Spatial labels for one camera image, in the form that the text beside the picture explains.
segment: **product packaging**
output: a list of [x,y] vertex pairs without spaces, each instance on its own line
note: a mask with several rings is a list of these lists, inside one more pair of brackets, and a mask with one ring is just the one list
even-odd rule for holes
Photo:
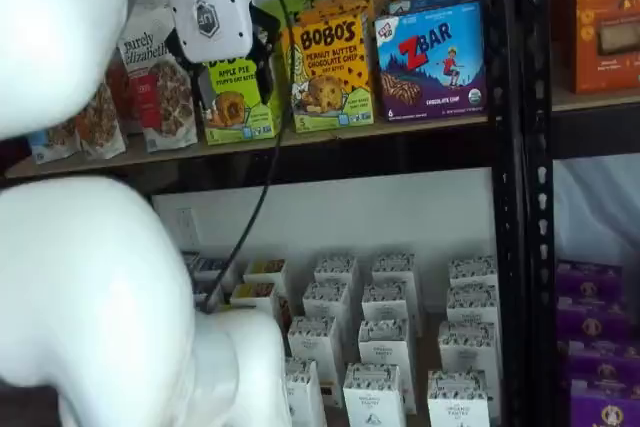
[[502,366],[498,359],[496,327],[486,322],[442,322],[438,333],[445,372],[482,371],[487,382],[489,414],[501,425]]
[[287,357],[285,373],[293,427],[326,427],[316,361]]
[[356,332],[351,317],[351,296],[346,282],[312,282],[302,297],[304,311],[309,317],[335,317],[340,328],[344,357],[357,357]]
[[561,296],[598,297],[610,302],[623,297],[622,267],[558,260],[556,293]]
[[415,345],[406,320],[365,320],[358,336],[360,358],[365,364],[397,365],[400,368],[400,386],[404,410],[415,414],[416,383],[414,372]]
[[414,326],[418,337],[422,337],[423,313],[422,295],[420,294],[420,280],[415,272],[414,254],[388,254],[380,255],[373,261],[371,267],[373,281],[404,282],[407,295],[407,305],[411,315],[411,324]]
[[489,427],[489,405],[480,372],[429,372],[427,400],[431,425]]
[[352,427],[406,426],[397,365],[349,364],[344,399]]
[[376,20],[387,120],[477,114],[485,105],[478,2]]
[[344,363],[335,317],[294,317],[287,338],[293,356],[318,363],[324,404],[342,407]]
[[361,11],[293,27],[294,46],[282,37],[285,66],[294,56],[291,104],[296,132],[373,123],[372,63],[367,16]]
[[625,341],[631,335],[624,303],[596,297],[558,297],[556,325],[558,334],[564,336]]
[[189,76],[165,45],[173,29],[168,8],[138,7],[118,43],[148,152],[186,147],[198,140]]

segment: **white wall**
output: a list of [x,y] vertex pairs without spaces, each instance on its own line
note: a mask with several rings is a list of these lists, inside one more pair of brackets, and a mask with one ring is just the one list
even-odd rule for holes
[[[259,189],[158,196],[155,208],[182,248],[178,209],[191,208],[195,247],[229,254],[258,199]],[[443,310],[449,260],[495,250],[488,169],[374,177],[275,186],[240,259],[285,257],[302,290],[321,252],[352,252],[365,266],[385,249],[416,253],[424,303]]]

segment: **white box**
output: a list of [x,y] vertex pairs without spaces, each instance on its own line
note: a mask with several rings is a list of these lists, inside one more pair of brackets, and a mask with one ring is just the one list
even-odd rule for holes
[[490,427],[484,380],[478,372],[429,372],[429,419],[437,427]]
[[365,320],[358,336],[360,358],[367,364],[400,367],[400,386],[404,411],[417,413],[415,378],[415,346],[406,320]]
[[273,284],[240,284],[233,289],[231,305],[255,307],[272,316],[282,330],[280,303]]
[[302,297],[307,317],[335,317],[345,358],[358,355],[356,331],[351,319],[351,298],[345,282],[312,282]]
[[287,399],[293,427],[326,427],[315,360],[285,359]]
[[324,404],[342,407],[344,363],[335,317],[294,317],[287,337],[294,357],[318,363],[318,379]]
[[502,346],[500,344],[500,304],[498,289],[482,282],[449,287],[447,292],[449,322],[488,322],[496,326],[496,345],[502,378]]
[[397,365],[349,364],[344,400],[351,427],[407,425]]
[[422,337],[424,315],[420,282],[416,279],[414,254],[388,254],[376,258],[371,268],[374,282],[405,282],[411,323]]
[[501,382],[496,327],[481,322],[447,322],[438,333],[442,369],[449,372],[479,370],[485,374],[491,419],[501,424]]

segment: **blue snack box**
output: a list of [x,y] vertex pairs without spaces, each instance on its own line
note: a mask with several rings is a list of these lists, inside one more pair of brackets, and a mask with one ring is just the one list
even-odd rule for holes
[[484,110],[478,2],[382,17],[375,29],[388,120],[437,119]]

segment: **cereal bag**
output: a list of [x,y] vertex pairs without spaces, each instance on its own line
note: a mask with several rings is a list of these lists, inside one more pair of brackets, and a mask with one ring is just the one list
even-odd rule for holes
[[138,8],[118,44],[148,152],[198,141],[189,76],[165,45],[173,28],[168,9]]

